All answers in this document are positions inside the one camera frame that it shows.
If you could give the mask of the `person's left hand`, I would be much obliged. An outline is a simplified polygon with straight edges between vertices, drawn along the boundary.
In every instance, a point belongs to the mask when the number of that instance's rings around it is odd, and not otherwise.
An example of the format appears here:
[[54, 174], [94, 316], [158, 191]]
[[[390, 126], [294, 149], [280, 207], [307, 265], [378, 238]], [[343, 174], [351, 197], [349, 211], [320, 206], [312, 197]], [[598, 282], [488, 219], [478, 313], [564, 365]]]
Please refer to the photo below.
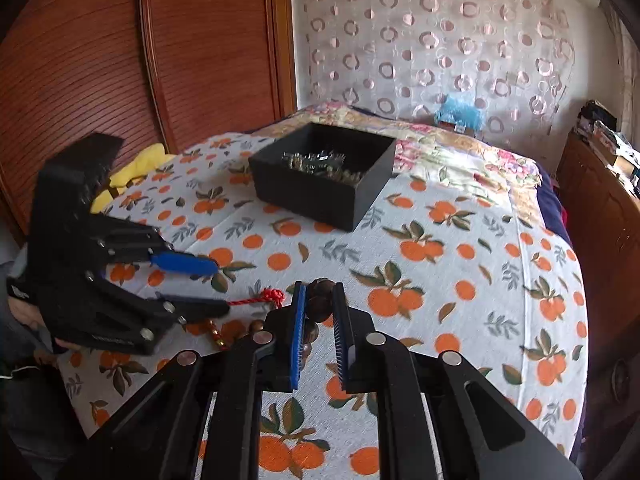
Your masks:
[[21, 299], [9, 297], [8, 306], [11, 314], [17, 322], [31, 330], [48, 350], [53, 351], [58, 350], [59, 348], [62, 348], [64, 351], [81, 349], [79, 344], [73, 344], [72, 342], [54, 338], [50, 333], [50, 330], [47, 329], [46, 323], [43, 321], [43, 317], [39, 309], [32, 304]]

